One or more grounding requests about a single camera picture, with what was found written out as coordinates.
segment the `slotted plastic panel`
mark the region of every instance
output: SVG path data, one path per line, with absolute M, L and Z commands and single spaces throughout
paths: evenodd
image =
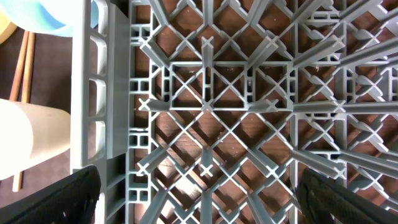
M 398 179 L 396 129 L 380 134 L 398 120 L 398 9 L 382 0 L 174 2 L 129 5 L 126 179 L 114 180 L 126 184 L 125 202 L 116 201 L 126 223 L 298 223 L 294 189 L 305 167 L 353 192 L 375 190 L 381 207 L 398 211 L 382 185 Z M 235 30 L 216 19 L 225 13 L 235 14 Z M 376 28 L 361 27 L 363 15 Z M 192 29 L 176 24 L 181 17 L 202 22 Z M 258 127 L 256 142 L 241 134 Z M 247 171 L 257 184 L 241 178 Z M 235 194 L 223 201 L 226 189 Z M 272 194 L 285 195 L 278 206 L 264 201 Z

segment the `yellow object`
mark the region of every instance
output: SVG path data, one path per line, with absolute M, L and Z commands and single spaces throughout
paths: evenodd
M 0 11 L 0 44 L 2 44 L 17 29 L 7 17 Z

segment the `light blue bowl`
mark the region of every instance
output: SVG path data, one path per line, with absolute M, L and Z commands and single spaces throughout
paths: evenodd
M 53 15 L 56 15 L 56 8 L 51 7 L 48 11 L 40 0 L 0 0 L 0 8 L 3 13 L 15 25 L 38 34 L 50 34 L 60 37 L 71 37 L 73 35 L 73 7 L 59 7 L 58 10 L 65 12 L 70 11 L 70 22 L 63 23 Z M 91 27 L 94 28 L 98 24 L 98 6 L 95 1 L 91 2 Z

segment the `gray plastic dish rack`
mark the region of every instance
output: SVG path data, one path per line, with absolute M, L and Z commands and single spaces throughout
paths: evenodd
M 392 116 L 398 120 L 398 57 L 390 56 L 398 51 L 398 9 L 387 11 L 381 6 L 382 0 L 358 0 L 347 7 L 346 0 L 306 0 L 300 7 L 298 1 L 291 1 L 287 6 L 285 0 L 254 0 L 248 11 L 241 7 L 239 0 L 224 0 L 221 6 L 213 10 L 212 0 L 203 0 L 202 9 L 197 8 L 194 0 L 180 0 L 176 9 L 167 14 L 164 3 L 160 0 L 130 0 L 129 18 L 108 0 L 95 0 L 99 7 L 98 30 L 90 28 L 90 0 L 77 1 L 76 25 L 73 36 L 73 69 L 72 69 L 72 134 L 71 134 L 71 172 L 84 166 L 95 165 L 101 176 L 101 196 L 96 208 L 96 223 L 133 223 L 133 216 L 129 214 L 131 206 L 135 203 L 144 203 L 147 206 L 146 213 L 140 223 L 155 223 L 166 204 L 169 202 L 174 208 L 177 223 L 212 223 L 212 207 L 217 208 L 226 223 L 234 223 L 240 211 L 248 206 L 257 223 L 281 223 L 289 219 L 290 223 L 298 223 L 300 205 L 294 194 L 294 188 L 299 181 L 298 164 L 302 163 L 317 172 L 336 179 L 341 185 L 353 192 L 359 189 L 376 189 L 386 201 L 381 207 L 386 210 L 398 211 L 398 197 L 388 195 L 378 180 L 386 175 L 398 179 L 398 144 L 387 147 L 378 131 L 383 126 L 383 121 Z M 280 36 L 290 32 L 292 53 L 274 35 L 259 25 L 263 12 L 275 4 L 289 19 L 290 25 Z M 135 6 L 150 5 L 150 23 L 136 24 Z M 190 7 L 202 19 L 203 24 L 198 30 L 184 37 L 176 30 L 170 21 L 185 7 Z M 220 30 L 213 23 L 215 18 L 225 7 L 231 7 L 247 24 L 233 36 Z M 352 21 L 365 12 L 369 12 L 379 22 L 379 27 L 368 32 L 358 30 Z M 226 43 L 214 54 L 214 40 L 201 39 L 201 51 L 190 42 L 203 29 L 210 26 Z M 165 27 L 169 27 L 180 39 L 181 43 L 175 49 L 175 53 L 167 57 L 156 44 L 157 34 Z M 236 38 L 248 27 L 253 28 L 263 41 L 251 55 L 245 55 L 236 43 Z M 327 35 L 309 27 L 330 27 Z M 317 44 L 299 53 L 298 31 L 304 31 Z M 380 42 L 377 37 L 388 29 L 396 37 Z M 354 53 L 347 55 L 347 34 L 351 33 L 361 41 L 361 45 Z M 90 70 L 89 45 L 90 40 L 96 43 L 97 70 Z M 139 47 L 149 58 L 149 78 L 136 78 L 134 51 L 131 48 Z M 185 47 L 192 50 L 199 61 L 175 62 L 174 59 Z M 227 48 L 232 47 L 245 61 L 222 62 L 217 58 Z M 279 54 L 284 61 L 267 60 L 273 53 Z M 243 67 L 239 78 L 244 78 L 244 91 L 240 93 L 234 87 L 234 81 L 223 78 L 214 66 L 219 67 Z M 283 67 L 284 75 L 279 81 L 269 78 L 259 67 Z M 367 78 L 356 73 L 356 67 L 377 67 L 377 73 L 372 78 Z M 179 79 L 175 74 L 175 67 L 200 67 L 198 72 L 192 74 L 192 78 L 182 83 L 181 89 L 174 92 L 172 79 Z M 306 67 L 335 67 L 334 71 L 325 79 L 311 75 Z M 203 82 L 202 96 L 197 96 L 189 84 L 198 76 L 206 79 L 205 71 L 210 69 L 210 80 Z M 274 88 L 282 98 L 278 100 L 267 99 L 267 94 L 257 101 L 255 92 L 255 73 L 259 73 L 265 81 Z M 155 95 L 155 77 L 162 77 L 161 98 Z M 299 75 L 305 76 L 316 88 L 310 96 L 302 102 L 298 101 L 297 90 L 300 89 Z M 228 86 L 219 96 L 213 94 L 213 77 L 220 77 Z M 96 114 L 88 114 L 88 85 L 96 83 Z M 335 82 L 335 90 L 331 90 L 329 83 Z M 200 107 L 177 107 L 174 99 L 182 90 L 188 90 L 200 102 Z M 243 108 L 218 108 L 215 102 L 227 90 L 232 90 L 244 102 Z M 312 96 L 324 95 L 326 101 L 310 101 Z M 357 103 L 356 100 L 363 95 L 370 95 L 374 102 Z M 148 99 L 140 99 L 140 105 L 130 105 L 130 97 L 146 95 Z M 130 118 L 134 110 L 149 111 L 149 122 L 146 128 L 130 127 Z M 173 118 L 170 111 L 198 111 L 193 121 L 186 126 L 174 118 L 181 131 L 167 146 L 162 147 L 154 137 L 155 119 L 162 113 L 167 113 Z M 242 117 L 232 125 L 226 125 L 215 111 L 244 111 Z M 195 136 L 189 132 L 191 127 L 204 112 L 211 113 L 227 130 L 211 147 L 201 145 Z M 288 112 L 276 125 L 272 125 L 260 114 Z M 234 129 L 242 119 L 255 114 L 270 129 L 263 139 L 250 148 L 234 133 Z M 371 123 L 366 124 L 355 118 L 355 114 L 378 114 Z M 306 139 L 300 147 L 298 144 L 299 121 L 306 121 L 315 133 Z M 290 123 L 290 139 L 280 133 L 280 130 Z M 88 154 L 89 124 L 95 123 L 96 153 Z M 352 141 L 347 139 L 348 125 L 354 126 L 361 132 Z M 328 131 L 335 126 L 335 136 Z M 201 156 L 188 169 L 184 169 L 167 152 L 167 149 L 178 141 L 179 137 L 186 134 L 195 144 L 201 148 Z M 230 169 L 223 167 L 222 161 L 213 157 L 213 148 L 217 146 L 227 135 L 232 135 L 242 145 L 247 153 Z M 278 137 L 283 144 L 290 149 L 289 158 L 277 165 L 272 159 L 262 153 L 259 148 L 273 137 Z M 332 150 L 310 149 L 309 145 L 319 139 L 324 139 L 332 146 Z M 370 142 L 379 152 L 378 157 L 354 152 L 359 144 Z M 147 149 L 148 155 L 140 161 L 133 161 L 135 149 Z M 154 178 L 155 168 L 168 159 L 175 165 L 180 174 L 177 181 L 170 187 L 163 187 Z M 257 189 L 245 189 L 234 178 L 241 165 L 247 160 L 251 161 L 261 173 L 267 177 L 266 181 Z M 361 178 L 348 183 L 347 164 L 351 164 L 360 174 Z M 212 175 L 213 166 L 218 166 L 223 175 L 208 189 L 203 189 L 190 176 L 190 171 L 198 166 L 201 175 Z M 292 186 L 287 187 L 280 177 L 289 173 Z M 135 182 L 133 177 L 140 176 L 147 179 L 147 183 Z M 201 197 L 189 209 L 183 209 L 176 201 L 170 190 L 180 181 L 189 181 L 201 192 Z M 226 213 L 220 205 L 212 199 L 212 193 L 227 181 L 232 181 L 246 195 L 239 206 Z M 279 183 L 289 194 L 290 200 L 273 215 L 270 215 L 262 206 L 258 193 L 265 187 Z M 195 210 L 200 211 L 200 218 L 194 216 Z

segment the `wooden stick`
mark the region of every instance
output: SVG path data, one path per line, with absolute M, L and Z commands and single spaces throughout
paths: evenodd
M 33 69 L 34 52 L 35 52 L 35 33 L 30 32 L 27 43 L 24 82 L 22 84 L 21 101 L 23 103 L 29 103 L 30 101 L 30 87 L 32 86 L 32 69 Z M 12 191 L 18 192 L 21 188 L 22 188 L 22 171 L 14 175 L 14 182 L 12 183 Z
M 28 37 L 29 37 L 29 31 L 25 31 L 24 38 L 21 44 L 21 49 L 19 51 L 17 68 L 15 69 L 14 81 L 12 81 L 11 94 L 9 98 L 11 101 L 18 100 L 19 88 L 21 87 L 22 72 L 24 71 Z

